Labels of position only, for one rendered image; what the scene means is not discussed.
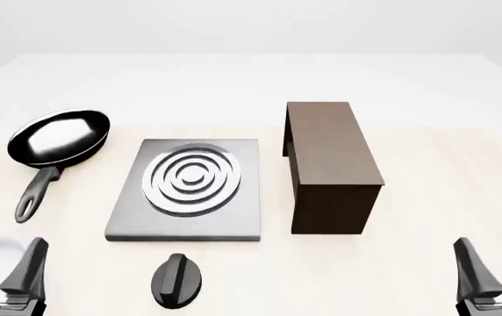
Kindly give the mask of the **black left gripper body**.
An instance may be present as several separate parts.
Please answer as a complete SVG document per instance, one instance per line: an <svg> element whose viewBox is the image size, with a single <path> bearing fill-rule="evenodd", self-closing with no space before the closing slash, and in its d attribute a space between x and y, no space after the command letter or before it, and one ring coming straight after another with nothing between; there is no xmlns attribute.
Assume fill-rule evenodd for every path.
<svg viewBox="0 0 502 316"><path fill-rule="evenodd" d="M0 316L44 316L46 296L13 296L0 299Z"/></svg>

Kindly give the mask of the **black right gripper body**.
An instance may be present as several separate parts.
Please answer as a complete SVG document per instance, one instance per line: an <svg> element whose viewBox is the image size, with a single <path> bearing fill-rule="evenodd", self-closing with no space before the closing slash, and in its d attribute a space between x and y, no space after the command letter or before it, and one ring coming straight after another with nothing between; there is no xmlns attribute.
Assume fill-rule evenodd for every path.
<svg viewBox="0 0 502 316"><path fill-rule="evenodd" d="M459 299L455 308L459 316L502 316L502 302L492 298Z"/></svg>

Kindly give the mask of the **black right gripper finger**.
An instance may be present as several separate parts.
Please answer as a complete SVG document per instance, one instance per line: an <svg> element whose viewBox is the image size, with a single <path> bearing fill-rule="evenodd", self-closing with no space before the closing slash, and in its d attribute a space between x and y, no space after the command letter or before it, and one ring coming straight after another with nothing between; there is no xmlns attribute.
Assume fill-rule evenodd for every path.
<svg viewBox="0 0 502 316"><path fill-rule="evenodd" d="M499 297L502 284L483 263L470 239L461 237L453 247L457 269L457 300Z"/></svg>

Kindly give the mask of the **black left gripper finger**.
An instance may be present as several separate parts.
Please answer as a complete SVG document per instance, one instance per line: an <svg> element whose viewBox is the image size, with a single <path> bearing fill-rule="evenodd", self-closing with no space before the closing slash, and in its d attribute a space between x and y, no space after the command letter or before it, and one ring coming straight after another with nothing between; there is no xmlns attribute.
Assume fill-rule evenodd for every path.
<svg viewBox="0 0 502 316"><path fill-rule="evenodd" d="M45 239L32 239L13 271L0 283L0 290L8 295L45 298L44 272L48 247Z"/></svg>

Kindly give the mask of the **flat grey stove plate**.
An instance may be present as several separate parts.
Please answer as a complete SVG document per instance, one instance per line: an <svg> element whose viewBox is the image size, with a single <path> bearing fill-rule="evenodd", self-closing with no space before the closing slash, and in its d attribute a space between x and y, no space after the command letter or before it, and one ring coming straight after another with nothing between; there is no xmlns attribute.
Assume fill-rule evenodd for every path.
<svg viewBox="0 0 502 316"><path fill-rule="evenodd" d="M145 139L108 241L260 241L259 141Z"/></svg>

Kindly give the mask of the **round black stove knob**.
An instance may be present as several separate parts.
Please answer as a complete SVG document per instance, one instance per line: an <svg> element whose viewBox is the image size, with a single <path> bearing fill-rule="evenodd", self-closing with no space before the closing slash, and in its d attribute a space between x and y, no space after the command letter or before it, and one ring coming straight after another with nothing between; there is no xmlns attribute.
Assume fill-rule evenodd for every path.
<svg viewBox="0 0 502 316"><path fill-rule="evenodd" d="M176 253L155 271L151 280L151 292L158 305L177 310L196 299L202 283L198 265L186 255Z"/></svg>

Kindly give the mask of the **black frying pan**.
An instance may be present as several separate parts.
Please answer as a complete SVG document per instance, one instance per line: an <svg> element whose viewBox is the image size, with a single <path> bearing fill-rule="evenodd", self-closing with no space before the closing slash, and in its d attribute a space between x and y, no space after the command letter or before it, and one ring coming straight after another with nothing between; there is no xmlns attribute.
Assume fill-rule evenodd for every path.
<svg viewBox="0 0 502 316"><path fill-rule="evenodd" d="M49 184L65 168L88 160L104 145L111 121L103 112L67 109L50 112L21 126L11 136L12 160L38 170L19 199L14 218L22 224L38 210Z"/></svg>

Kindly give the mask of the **dark brown wooden shelf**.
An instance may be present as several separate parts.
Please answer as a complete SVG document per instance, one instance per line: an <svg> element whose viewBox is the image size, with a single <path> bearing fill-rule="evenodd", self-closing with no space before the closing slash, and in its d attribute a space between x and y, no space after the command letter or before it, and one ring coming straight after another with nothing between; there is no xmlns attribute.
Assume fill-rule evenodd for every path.
<svg viewBox="0 0 502 316"><path fill-rule="evenodd" d="M288 102L294 234L360 234L384 179L347 102Z"/></svg>

